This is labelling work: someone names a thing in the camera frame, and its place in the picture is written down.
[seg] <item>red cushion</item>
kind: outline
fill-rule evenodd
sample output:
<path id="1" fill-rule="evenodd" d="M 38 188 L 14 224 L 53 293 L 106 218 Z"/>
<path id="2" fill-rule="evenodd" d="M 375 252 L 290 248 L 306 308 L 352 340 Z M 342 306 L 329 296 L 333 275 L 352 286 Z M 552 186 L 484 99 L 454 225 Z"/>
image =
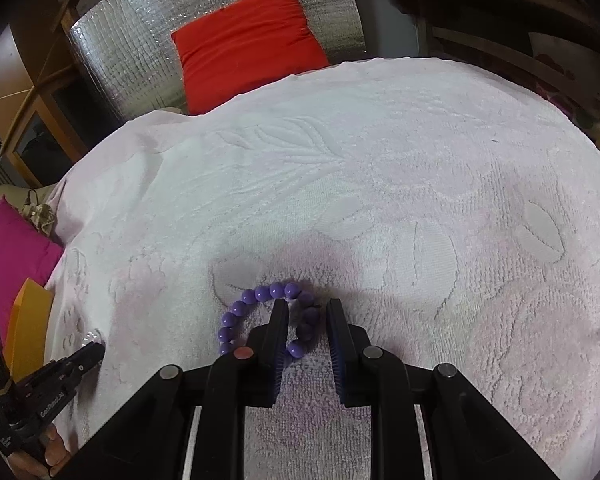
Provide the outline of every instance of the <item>red cushion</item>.
<path id="1" fill-rule="evenodd" d="M 0 199 L 0 337 L 7 338 L 13 301 L 27 278 L 45 286 L 62 256 L 62 247 L 35 230 Z"/>
<path id="2" fill-rule="evenodd" d="M 298 0 L 238 0 L 176 30 L 192 115 L 329 61 Z"/>

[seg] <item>bed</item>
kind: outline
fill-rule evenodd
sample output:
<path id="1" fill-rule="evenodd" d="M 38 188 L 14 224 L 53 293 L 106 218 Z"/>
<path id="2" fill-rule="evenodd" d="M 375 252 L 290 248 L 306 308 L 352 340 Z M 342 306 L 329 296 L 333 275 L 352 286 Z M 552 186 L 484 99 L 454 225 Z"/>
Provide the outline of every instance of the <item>bed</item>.
<path id="1" fill-rule="evenodd" d="M 525 89 L 346 62 L 129 121 L 48 202 L 46 357 L 107 347 L 56 421 L 73 450 L 161 366 L 211 364 L 241 288 L 293 279 L 405 362 L 455 363 L 561 479 L 600 468 L 600 152 Z M 322 327 L 247 412 L 246 478 L 368 478 L 369 412 L 338 404 L 330 366 Z"/>

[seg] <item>purple bead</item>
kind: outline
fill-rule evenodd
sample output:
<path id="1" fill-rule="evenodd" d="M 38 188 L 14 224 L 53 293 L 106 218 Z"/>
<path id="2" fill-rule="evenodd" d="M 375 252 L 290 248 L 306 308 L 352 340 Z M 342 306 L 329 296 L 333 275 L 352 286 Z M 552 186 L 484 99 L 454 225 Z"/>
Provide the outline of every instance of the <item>purple bead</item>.
<path id="1" fill-rule="evenodd" d="M 316 326 L 320 322 L 320 310 L 314 306 L 310 306 L 302 313 L 302 319 L 305 323 Z"/>
<path id="2" fill-rule="evenodd" d="M 294 300 L 295 298 L 298 297 L 298 294 L 300 294 L 300 286 L 297 283 L 290 282 L 290 283 L 286 284 L 285 296 L 288 299 Z"/>
<path id="3" fill-rule="evenodd" d="M 244 303 L 243 301 L 234 301 L 234 304 L 231 306 L 231 312 L 234 316 L 242 317 L 246 316 L 249 311 L 249 305 Z"/>
<path id="4" fill-rule="evenodd" d="M 311 341 L 314 336 L 314 327 L 308 323 L 298 323 L 296 335 L 300 341 Z"/>
<path id="5" fill-rule="evenodd" d="M 305 353 L 304 345 L 301 341 L 298 341 L 298 339 L 294 339 L 291 343 L 289 343 L 289 345 L 286 347 L 286 350 L 296 359 L 301 358 Z"/>
<path id="6" fill-rule="evenodd" d="M 221 343 L 228 343 L 234 338 L 234 330 L 228 326 L 223 326 L 218 330 L 218 341 Z"/>
<path id="7" fill-rule="evenodd" d="M 235 317 L 231 312 L 225 312 L 220 318 L 220 324 L 228 327 L 236 326 L 238 324 L 238 318 Z"/>
<path id="8" fill-rule="evenodd" d="M 314 295 L 308 290 L 303 290 L 300 294 L 298 294 L 298 301 L 303 306 L 309 306 L 314 304 L 315 298 Z"/>
<path id="9" fill-rule="evenodd" d="M 234 344 L 231 342 L 220 343 L 220 355 L 228 354 L 234 349 Z"/>
<path id="10" fill-rule="evenodd" d="M 279 298 L 284 298 L 285 297 L 284 283 L 280 283 L 280 282 L 271 283 L 271 286 L 269 287 L 269 293 L 271 294 L 272 298 L 276 298 L 277 300 Z"/>
<path id="11" fill-rule="evenodd" d="M 247 305 L 253 305 L 258 303 L 258 301 L 256 300 L 256 293 L 252 288 L 245 288 L 240 298 L 242 302 L 246 303 Z"/>
<path id="12" fill-rule="evenodd" d="M 260 303 L 264 303 L 265 301 L 269 301 L 271 299 L 271 295 L 269 294 L 269 287 L 267 285 L 261 285 L 256 287 L 256 300 Z"/>

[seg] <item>purple bead bracelet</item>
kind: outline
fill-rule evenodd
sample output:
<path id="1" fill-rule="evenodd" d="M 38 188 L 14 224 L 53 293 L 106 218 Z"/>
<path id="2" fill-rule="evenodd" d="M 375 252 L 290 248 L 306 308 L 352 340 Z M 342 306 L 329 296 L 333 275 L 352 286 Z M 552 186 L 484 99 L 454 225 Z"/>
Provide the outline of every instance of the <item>purple bead bracelet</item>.
<path id="1" fill-rule="evenodd" d="M 298 300 L 302 311 L 301 321 L 296 327 L 297 339 L 286 346 L 286 351 L 292 357 L 299 359 L 307 352 L 306 344 L 314 338 L 315 328 L 320 323 L 320 307 L 314 306 L 315 297 L 307 290 L 301 290 L 297 283 L 275 282 L 271 285 L 259 285 L 254 289 L 246 288 L 240 295 L 240 300 L 234 301 L 228 312 L 220 318 L 221 328 L 218 330 L 220 355 L 227 354 L 236 348 L 235 338 L 238 335 L 236 327 L 240 320 L 251 311 L 251 305 L 265 303 L 269 300 Z"/>

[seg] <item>orange block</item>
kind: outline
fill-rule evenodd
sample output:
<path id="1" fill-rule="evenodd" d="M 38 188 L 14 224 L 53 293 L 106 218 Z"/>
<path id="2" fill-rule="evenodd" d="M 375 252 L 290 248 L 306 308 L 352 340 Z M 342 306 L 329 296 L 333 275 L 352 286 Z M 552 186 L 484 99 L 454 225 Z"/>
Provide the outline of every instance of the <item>orange block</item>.
<path id="1" fill-rule="evenodd" d="M 51 292 L 27 278 L 13 303 L 2 354 L 16 382 L 44 364 L 46 326 L 53 300 Z"/>

